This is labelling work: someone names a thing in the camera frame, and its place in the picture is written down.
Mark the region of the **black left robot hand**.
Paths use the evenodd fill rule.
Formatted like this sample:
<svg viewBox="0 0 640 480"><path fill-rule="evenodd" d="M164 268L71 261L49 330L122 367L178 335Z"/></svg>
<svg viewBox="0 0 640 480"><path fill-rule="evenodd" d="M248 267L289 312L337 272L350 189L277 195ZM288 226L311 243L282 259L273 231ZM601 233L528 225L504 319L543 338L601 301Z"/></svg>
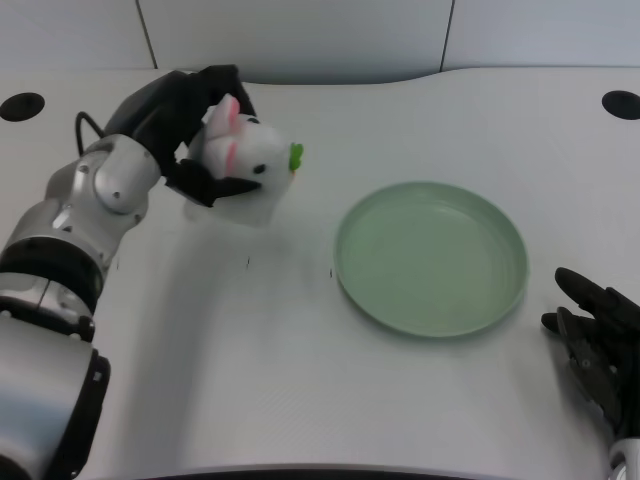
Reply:
<svg viewBox="0 0 640 480"><path fill-rule="evenodd" d="M211 207L218 198L252 192L253 180L210 174L194 160L177 160L181 144L191 145L203 129L207 109L230 94L240 112L255 112L235 65L209 66L197 73L172 71L127 97L107 122L104 134L125 135L155 159L166 185L198 205Z"/></svg>

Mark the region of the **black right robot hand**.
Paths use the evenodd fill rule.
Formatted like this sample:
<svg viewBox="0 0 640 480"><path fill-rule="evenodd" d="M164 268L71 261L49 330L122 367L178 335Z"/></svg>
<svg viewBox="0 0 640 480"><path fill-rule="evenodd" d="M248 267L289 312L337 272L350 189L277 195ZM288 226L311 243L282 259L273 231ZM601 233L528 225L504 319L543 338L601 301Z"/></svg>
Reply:
<svg viewBox="0 0 640 480"><path fill-rule="evenodd" d="M542 325L564 344L569 369L586 398L597 405L615 438L639 436L639 306L617 290L559 267L559 288L586 317L559 307Z"/></svg>

